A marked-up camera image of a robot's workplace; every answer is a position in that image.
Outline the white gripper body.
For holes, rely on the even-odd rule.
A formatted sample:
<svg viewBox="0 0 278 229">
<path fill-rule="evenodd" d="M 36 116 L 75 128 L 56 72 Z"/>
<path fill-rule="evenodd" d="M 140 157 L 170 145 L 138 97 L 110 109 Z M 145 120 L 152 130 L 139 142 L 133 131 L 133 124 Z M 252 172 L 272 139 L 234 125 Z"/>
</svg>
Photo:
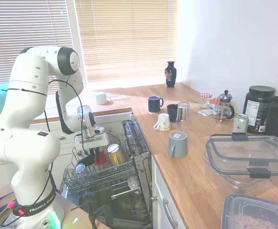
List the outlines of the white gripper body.
<svg viewBox="0 0 278 229">
<path fill-rule="evenodd" d="M 97 148 L 107 146 L 109 144 L 109 137 L 106 133 L 95 135 L 91 138 L 76 135 L 74 138 L 75 146 L 79 151 L 88 151 L 90 148 Z"/>
</svg>

